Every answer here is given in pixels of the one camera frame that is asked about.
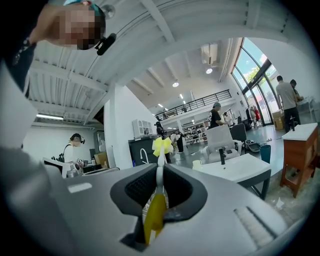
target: sky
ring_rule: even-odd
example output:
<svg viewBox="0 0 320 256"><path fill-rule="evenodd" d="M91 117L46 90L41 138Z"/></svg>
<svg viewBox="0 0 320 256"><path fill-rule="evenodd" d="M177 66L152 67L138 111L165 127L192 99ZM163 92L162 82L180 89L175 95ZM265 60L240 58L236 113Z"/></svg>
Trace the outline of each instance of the sky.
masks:
<svg viewBox="0 0 320 256"><path fill-rule="evenodd" d="M251 56L259 63L260 66L263 65L267 59L267 56L253 42L251 42L248 38L245 38L242 46L251 54ZM240 70L243 76L247 78L252 69L257 68L258 66L244 50L241 50L236 67ZM236 69L234 69L233 73L238 79L242 88L244 88L246 86L244 79Z"/></svg>

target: black railing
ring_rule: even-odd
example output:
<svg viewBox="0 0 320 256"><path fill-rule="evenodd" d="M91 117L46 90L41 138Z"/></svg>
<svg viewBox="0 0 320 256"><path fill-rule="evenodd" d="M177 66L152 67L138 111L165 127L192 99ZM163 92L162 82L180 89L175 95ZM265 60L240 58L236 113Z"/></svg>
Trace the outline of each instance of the black railing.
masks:
<svg viewBox="0 0 320 256"><path fill-rule="evenodd" d="M208 106L208 105L213 106L215 102L221 102L223 100L230 99L230 98L231 98L231 94L229 90L223 90L218 93L214 93L206 97L187 102L186 104L176 106L167 111L156 114L155 117L161 121L161 120L168 119L173 116L177 116L179 114L183 114L188 111L195 110L204 106Z"/></svg>

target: black chair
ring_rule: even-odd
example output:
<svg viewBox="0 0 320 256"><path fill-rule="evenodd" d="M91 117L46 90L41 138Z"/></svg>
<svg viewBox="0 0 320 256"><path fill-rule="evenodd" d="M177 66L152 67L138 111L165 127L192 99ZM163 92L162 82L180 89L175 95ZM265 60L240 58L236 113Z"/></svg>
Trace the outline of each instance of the black chair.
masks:
<svg viewBox="0 0 320 256"><path fill-rule="evenodd" d="M231 136L233 140L241 141L244 143L244 153L247 153L247 134L246 134L246 128L243 123L234 125L230 130Z"/></svg>

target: bag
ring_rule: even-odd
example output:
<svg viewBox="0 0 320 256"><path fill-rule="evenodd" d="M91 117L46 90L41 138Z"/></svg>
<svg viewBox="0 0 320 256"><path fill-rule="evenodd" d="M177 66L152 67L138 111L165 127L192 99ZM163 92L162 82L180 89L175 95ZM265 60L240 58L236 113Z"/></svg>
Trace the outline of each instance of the bag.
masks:
<svg viewBox="0 0 320 256"><path fill-rule="evenodd" d="M66 145L65 148L64 148L64 150L63 150L63 153L61 153L58 158L55 158L55 157L53 156L53 157L51 157L51 159L56 160L56 161L59 161L59 162L61 162L61 163L64 163L64 162L65 162L65 150L66 150L66 148L67 148L68 146L71 146L71 145L70 145L70 144Z"/></svg>

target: white cabinet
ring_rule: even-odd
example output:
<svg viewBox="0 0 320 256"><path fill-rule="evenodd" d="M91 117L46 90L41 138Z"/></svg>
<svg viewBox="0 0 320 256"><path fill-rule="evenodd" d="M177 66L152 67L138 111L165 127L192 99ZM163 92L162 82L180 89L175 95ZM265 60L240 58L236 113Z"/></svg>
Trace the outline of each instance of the white cabinet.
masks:
<svg viewBox="0 0 320 256"><path fill-rule="evenodd" d="M132 126L133 126L133 133L135 138L141 135L147 135L147 134L153 133L152 124L150 122L136 119L132 121Z"/></svg>

